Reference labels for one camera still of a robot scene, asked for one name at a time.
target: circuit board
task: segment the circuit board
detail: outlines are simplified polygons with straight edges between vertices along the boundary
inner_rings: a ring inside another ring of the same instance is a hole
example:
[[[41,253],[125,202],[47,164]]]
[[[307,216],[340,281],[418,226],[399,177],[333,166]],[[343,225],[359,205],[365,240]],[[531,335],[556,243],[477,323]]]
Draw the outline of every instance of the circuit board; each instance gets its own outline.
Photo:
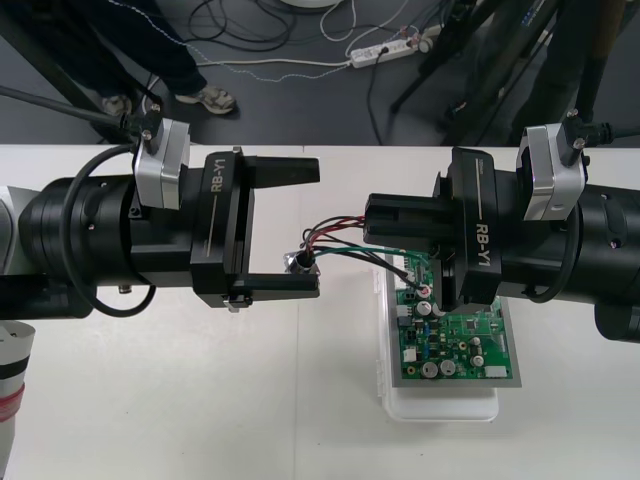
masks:
[[[433,296],[433,276],[426,255],[399,258],[394,265],[408,273],[420,290],[395,282],[400,371],[403,380],[509,380],[514,378],[510,323],[501,300],[472,315],[445,314]],[[515,369],[515,347],[513,347]]]

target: sneaker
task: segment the sneaker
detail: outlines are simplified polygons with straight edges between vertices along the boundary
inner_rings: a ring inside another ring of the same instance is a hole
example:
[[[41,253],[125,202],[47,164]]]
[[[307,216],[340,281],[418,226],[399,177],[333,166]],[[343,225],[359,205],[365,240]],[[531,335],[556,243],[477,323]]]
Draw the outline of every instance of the sneaker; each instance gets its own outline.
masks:
[[[125,113],[131,113],[133,102],[126,95],[114,95],[102,99],[102,110],[107,115],[119,117]]]
[[[214,115],[225,115],[236,107],[236,100],[226,91],[207,85],[195,95],[176,95],[176,100],[195,105],[201,103]]]

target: white wire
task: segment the white wire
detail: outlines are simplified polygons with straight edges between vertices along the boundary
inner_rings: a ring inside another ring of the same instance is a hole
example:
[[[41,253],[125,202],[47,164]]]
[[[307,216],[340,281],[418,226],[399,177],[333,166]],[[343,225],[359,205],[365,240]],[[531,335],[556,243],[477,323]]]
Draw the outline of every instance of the white wire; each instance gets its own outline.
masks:
[[[257,76],[255,73],[249,71],[249,70],[236,70],[235,68],[230,67],[229,65],[264,65],[264,64],[269,64],[269,63],[292,63],[292,64],[296,64],[296,65],[314,65],[314,66],[318,66],[318,67],[336,67],[333,70],[329,70],[328,72],[324,72],[320,75],[315,75],[315,76],[310,76],[310,75],[303,75],[303,74],[299,74],[299,73],[289,73],[287,75],[283,75],[280,78],[261,78],[259,76]],[[267,58],[267,59],[263,59],[263,60],[223,60],[220,62],[211,62],[211,61],[207,61],[207,62],[200,62],[196,64],[198,67],[215,67],[215,66],[222,66],[222,67],[226,67],[229,70],[231,70],[233,73],[241,73],[241,74],[246,74],[246,75],[250,75],[253,78],[255,78],[256,80],[260,81],[260,82],[267,82],[267,83],[280,83],[283,80],[287,79],[287,78],[303,78],[306,80],[318,80],[320,78],[326,77],[327,75],[330,75],[332,73],[335,72],[339,72],[340,70],[344,70],[345,68],[349,67],[351,65],[350,61],[346,61],[346,62],[339,62],[339,63],[326,63],[326,62],[312,62],[310,60],[295,60],[295,59],[291,59],[291,58]],[[152,90],[153,87],[156,86],[156,84],[158,83],[158,80],[160,80],[159,77],[154,77],[153,80],[149,83],[149,85],[147,86],[147,89]],[[142,101],[141,101],[141,107],[142,107],[142,113],[146,114],[147,113],[147,107],[146,107],[146,102],[147,102],[147,96],[143,96],[142,97]]]
[[[358,41],[363,39],[364,37],[366,37],[367,35],[369,35],[370,33],[375,32],[376,30],[379,30],[382,27],[386,27],[387,25],[389,25],[391,22],[393,22],[398,15],[400,15],[402,13],[402,11],[406,8],[406,6],[409,4],[409,0],[404,0],[404,3],[400,6],[400,8],[398,9],[398,11],[396,13],[393,14],[393,16],[391,18],[389,18],[388,20],[385,20],[383,23],[381,23],[380,25],[378,25],[377,27],[373,27],[369,30],[367,30],[364,33],[361,33],[360,35],[358,35],[356,38],[354,38],[353,40],[351,40],[351,43],[349,44],[349,46],[347,47],[347,49],[344,51],[344,55],[345,57],[349,58],[349,52],[351,51],[351,47],[353,47],[353,45]]]
[[[330,42],[335,42],[335,43],[344,42],[347,38],[353,35],[353,31],[355,30],[356,25],[358,23],[358,16],[356,14],[356,0],[351,0],[351,11],[353,12],[353,24],[351,25],[351,30],[349,30],[349,33],[347,33],[344,37],[334,38],[334,37],[330,37],[327,34],[327,32],[324,31],[324,21],[326,20],[327,16],[329,16],[331,12],[333,12],[336,8],[338,8],[338,5],[340,5],[342,1],[343,0],[338,0],[336,4],[333,7],[331,7],[329,10],[327,10],[325,14],[322,15],[322,18],[320,19],[320,31],[322,32],[322,35],[324,35],[324,38],[326,38]]]

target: green wire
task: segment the green wire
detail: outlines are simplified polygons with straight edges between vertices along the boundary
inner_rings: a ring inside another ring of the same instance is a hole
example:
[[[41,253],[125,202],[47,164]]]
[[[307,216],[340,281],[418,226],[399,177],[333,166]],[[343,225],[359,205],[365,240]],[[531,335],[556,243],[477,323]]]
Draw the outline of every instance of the green wire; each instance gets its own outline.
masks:
[[[315,254],[316,257],[320,257],[322,255],[328,255],[329,253],[342,253],[342,252],[371,252],[371,253],[386,253],[387,255],[397,255],[400,257],[409,257],[420,260],[423,263],[427,263],[427,260],[424,256],[419,253],[411,253],[405,252],[403,250],[394,250],[387,248],[373,248],[373,247],[343,247],[343,248],[330,248],[328,250],[323,250],[322,252],[317,252]]]

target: red tape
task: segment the red tape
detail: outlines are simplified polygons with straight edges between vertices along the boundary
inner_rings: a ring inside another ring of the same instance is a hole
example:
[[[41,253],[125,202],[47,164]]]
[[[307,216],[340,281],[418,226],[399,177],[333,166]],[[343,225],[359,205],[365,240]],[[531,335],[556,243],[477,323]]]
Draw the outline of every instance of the red tape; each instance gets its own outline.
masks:
[[[22,395],[24,394],[24,383],[20,390],[8,397],[0,398],[0,423],[10,420],[20,410]]]

